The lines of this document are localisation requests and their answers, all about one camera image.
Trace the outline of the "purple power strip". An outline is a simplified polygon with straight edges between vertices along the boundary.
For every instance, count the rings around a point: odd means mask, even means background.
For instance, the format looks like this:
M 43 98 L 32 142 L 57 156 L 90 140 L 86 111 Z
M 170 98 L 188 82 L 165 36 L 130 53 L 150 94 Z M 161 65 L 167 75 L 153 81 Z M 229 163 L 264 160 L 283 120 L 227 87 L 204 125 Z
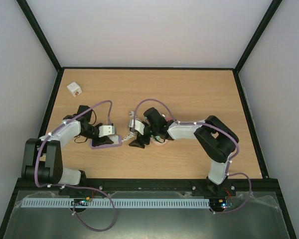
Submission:
M 103 144 L 100 146 L 93 146 L 92 141 L 90 141 L 91 149 L 104 149 L 104 148 L 112 148 L 122 146 L 122 137 L 120 135 L 111 136 L 110 140 L 113 141 L 113 144 Z

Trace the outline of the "white charger plug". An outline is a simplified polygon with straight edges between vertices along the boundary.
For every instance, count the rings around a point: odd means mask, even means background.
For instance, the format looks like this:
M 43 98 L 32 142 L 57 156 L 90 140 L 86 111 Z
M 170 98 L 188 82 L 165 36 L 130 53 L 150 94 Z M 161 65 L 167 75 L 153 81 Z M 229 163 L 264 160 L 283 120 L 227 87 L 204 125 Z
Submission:
M 119 135 L 111 135 L 109 139 L 114 143 L 119 143 L 121 141 L 121 137 Z

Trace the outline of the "white tiger cube plug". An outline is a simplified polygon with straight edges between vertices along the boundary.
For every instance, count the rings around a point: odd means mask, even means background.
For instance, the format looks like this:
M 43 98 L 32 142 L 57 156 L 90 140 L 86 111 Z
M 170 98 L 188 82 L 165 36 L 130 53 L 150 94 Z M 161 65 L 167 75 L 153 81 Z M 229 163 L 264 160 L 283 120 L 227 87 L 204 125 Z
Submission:
M 74 97 L 77 97 L 82 93 L 81 87 L 76 82 L 72 82 L 69 85 L 67 85 L 67 89 Z

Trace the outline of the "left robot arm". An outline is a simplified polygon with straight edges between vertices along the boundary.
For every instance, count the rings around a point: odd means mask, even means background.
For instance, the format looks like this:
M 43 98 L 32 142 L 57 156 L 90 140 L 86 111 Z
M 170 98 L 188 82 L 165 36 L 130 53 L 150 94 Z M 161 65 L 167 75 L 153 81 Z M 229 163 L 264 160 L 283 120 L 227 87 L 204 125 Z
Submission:
M 72 139 L 82 136 L 92 142 L 93 147 L 113 145 L 114 125 L 108 123 L 90 124 L 93 109 L 80 105 L 77 113 L 67 115 L 53 131 L 40 138 L 30 138 L 25 143 L 21 177 L 37 187 L 51 185 L 80 184 L 83 171 L 63 166 L 62 148 Z

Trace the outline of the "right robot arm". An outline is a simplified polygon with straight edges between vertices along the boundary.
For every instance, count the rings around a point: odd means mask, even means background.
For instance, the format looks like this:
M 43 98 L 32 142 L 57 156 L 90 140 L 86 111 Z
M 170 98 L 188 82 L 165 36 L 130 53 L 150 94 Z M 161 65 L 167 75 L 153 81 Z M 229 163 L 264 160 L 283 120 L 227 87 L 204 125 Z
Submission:
M 219 118 L 178 121 L 164 117 L 154 107 L 145 111 L 144 117 L 144 121 L 135 117 L 130 120 L 129 128 L 137 132 L 137 137 L 129 146 L 145 148 L 156 137 L 162 141 L 196 139 L 211 159 L 206 190 L 218 195 L 225 189 L 230 163 L 239 153 L 239 138 Z

